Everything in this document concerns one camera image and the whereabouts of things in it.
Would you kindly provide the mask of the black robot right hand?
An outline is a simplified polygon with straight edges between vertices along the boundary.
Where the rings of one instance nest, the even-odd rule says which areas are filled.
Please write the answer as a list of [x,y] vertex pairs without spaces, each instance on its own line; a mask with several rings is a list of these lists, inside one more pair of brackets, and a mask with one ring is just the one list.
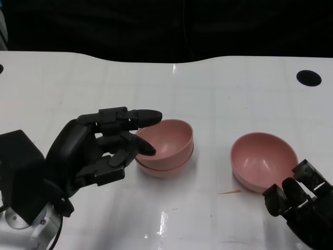
[[268,212],[311,249],[332,249],[332,185],[306,159],[292,172],[262,193]]

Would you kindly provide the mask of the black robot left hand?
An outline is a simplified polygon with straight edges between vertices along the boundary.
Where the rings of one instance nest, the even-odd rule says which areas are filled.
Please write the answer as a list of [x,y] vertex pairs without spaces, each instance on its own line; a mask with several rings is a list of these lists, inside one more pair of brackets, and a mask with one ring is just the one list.
[[46,180],[65,197],[72,197],[83,187],[124,179],[125,168],[138,154],[156,154],[156,149],[133,131],[161,120],[162,113],[156,110],[117,107],[69,121],[46,156]]

